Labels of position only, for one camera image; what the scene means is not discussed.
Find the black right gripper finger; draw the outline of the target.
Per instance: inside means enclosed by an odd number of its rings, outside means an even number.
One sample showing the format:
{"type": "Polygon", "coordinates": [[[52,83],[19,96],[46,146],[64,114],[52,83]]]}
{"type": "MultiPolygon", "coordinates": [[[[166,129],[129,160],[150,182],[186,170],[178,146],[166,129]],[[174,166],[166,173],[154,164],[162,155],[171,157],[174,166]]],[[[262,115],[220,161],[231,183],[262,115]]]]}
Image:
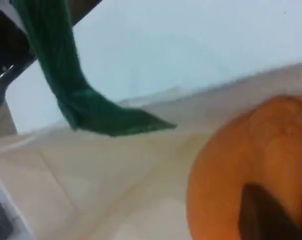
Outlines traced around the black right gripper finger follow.
{"type": "Polygon", "coordinates": [[[302,230],[263,186],[245,184],[238,230],[242,240],[302,240],[302,230]]]}

